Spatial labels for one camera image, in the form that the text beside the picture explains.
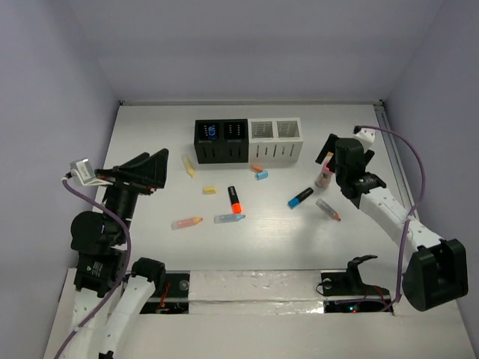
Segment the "pink glue stick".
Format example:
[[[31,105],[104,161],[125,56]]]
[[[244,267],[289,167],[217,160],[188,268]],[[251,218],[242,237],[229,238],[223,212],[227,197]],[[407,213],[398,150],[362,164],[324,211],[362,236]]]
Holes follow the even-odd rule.
[[[333,175],[334,173],[329,169],[329,159],[327,159],[324,161],[321,172],[316,178],[316,186],[323,189],[328,188]]]

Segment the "black double container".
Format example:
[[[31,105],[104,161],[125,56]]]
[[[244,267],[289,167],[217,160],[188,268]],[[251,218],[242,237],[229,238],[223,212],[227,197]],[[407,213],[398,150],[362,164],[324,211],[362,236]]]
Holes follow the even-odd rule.
[[[217,139],[207,138],[207,128],[216,126]],[[195,153],[200,165],[248,162],[248,120],[196,120]]]

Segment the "grey pencil-shaped pen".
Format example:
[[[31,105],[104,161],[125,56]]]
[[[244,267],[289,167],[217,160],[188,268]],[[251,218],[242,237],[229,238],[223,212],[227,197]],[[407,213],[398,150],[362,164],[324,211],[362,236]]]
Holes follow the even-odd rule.
[[[341,217],[339,216],[338,212],[333,209],[327,202],[325,202],[322,198],[318,198],[316,200],[316,205],[324,211],[331,219],[335,221],[341,221]]]

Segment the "blue black highlighter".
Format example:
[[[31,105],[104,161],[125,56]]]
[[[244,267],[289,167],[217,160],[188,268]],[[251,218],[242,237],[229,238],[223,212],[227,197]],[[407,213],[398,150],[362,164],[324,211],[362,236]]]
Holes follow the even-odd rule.
[[[311,196],[314,193],[314,190],[311,187],[307,187],[305,190],[301,191],[295,197],[287,202],[287,205],[290,209],[296,208],[301,202],[306,198]]]

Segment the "blue pencil-shaped pen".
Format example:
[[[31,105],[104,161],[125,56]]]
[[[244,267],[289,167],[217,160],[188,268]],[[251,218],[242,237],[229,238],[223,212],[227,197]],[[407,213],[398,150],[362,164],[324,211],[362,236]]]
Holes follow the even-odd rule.
[[[234,223],[245,219],[243,214],[216,215],[213,219],[215,224]]]

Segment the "aluminium rail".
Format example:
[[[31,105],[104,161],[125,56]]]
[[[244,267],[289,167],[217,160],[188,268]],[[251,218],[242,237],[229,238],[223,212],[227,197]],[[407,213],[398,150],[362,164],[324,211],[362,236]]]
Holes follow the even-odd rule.
[[[379,127],[391,130],[384,106],[382,104],[374,104],[373,109],[375,111]],[[389,132],[382,132],[382,138],[385,143],[385,148],[392,166],[394,177],[396,179],[400,199],[405,209],[409,210],[415,204],[415,200],[412,196],[412,192],[404,172],[403,164],[401,162],[400,154],[397,149],[397,141],[400,141],[400,139]]]

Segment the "yellow pencil-shaped pen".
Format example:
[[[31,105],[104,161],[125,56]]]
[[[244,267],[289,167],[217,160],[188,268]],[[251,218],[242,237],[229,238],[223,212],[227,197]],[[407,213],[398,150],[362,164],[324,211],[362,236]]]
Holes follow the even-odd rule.
[[[195,169],[192,167],[192,163],[187,155],[182,156],[183,165],[185,167],[186,173],[193,178],[195,175]]]

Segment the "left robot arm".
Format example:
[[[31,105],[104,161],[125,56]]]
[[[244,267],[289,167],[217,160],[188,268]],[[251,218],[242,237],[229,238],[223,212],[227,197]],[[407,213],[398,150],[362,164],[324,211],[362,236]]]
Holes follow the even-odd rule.
[[[70,163],[62,184],[93,206],[72,221],[76,264],[70,333],[56,358],[118,358],[133,321],[152,295],[163,292],[165,264],[130,261],[130,226],[141,195],[165,186],[169,151],[141,153],[122,165],[94,169],[87,159]]]

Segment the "orange pencil-shaped pen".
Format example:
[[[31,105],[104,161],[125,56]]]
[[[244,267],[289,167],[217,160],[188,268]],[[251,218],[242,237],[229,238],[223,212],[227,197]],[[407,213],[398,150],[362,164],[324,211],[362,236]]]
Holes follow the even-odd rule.
[[[174,221],[171,224],[172,230],[179,230],[187,227],[193,227],[197,224],[200,224],[204,219],[201,217],[185,218],[179,221]]]

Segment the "blue pen cap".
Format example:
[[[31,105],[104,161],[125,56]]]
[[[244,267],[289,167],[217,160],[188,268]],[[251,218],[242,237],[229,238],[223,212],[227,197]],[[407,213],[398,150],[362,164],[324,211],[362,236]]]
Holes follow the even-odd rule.
[[[255,174],[257,180],[264,180],[269,176],[268,171],[261,171]]]

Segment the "white double container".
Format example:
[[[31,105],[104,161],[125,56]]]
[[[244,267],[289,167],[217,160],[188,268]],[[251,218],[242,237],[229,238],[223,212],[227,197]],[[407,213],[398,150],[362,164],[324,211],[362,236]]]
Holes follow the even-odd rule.
[[[248,119],[250,163],[297,162],[303,143],[299,117]]]

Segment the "blue item in container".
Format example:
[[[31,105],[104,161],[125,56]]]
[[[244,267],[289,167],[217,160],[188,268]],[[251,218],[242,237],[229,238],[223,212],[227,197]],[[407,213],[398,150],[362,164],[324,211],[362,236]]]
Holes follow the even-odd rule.
[[[209,126],[209,127],[207,128],[207,138],[208,138],[210,141],[217,139],[216,126]]]

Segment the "orange black highlighter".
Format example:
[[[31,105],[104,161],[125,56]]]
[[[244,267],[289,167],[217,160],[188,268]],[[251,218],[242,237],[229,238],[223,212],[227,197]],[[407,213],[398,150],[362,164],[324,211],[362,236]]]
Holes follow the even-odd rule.
[[[233,214],[242,214],[242,206],[240,204],[237,190],[234,186],[228,187],[228,195],[231,202]]]

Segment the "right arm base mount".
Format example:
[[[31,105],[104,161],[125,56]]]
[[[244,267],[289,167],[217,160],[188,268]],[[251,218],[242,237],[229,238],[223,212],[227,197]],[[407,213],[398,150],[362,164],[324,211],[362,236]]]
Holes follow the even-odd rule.
[[[393,310],[388,289],[366,284],[361,278],[359,266],[375,260],[377,256],[368,254],[354,257],[345,269],[329,269],[320,272],[320,281],[315,291],[323,298],[325,313],[378,313]]]

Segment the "yellow pen cap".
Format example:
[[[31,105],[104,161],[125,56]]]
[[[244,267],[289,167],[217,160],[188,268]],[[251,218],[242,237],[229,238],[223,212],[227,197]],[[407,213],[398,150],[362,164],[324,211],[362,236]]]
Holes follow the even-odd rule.
[[[204,187],[203,188],[203,193],[204,194],[215,194],[216,193],[216,188],[215,187]]]

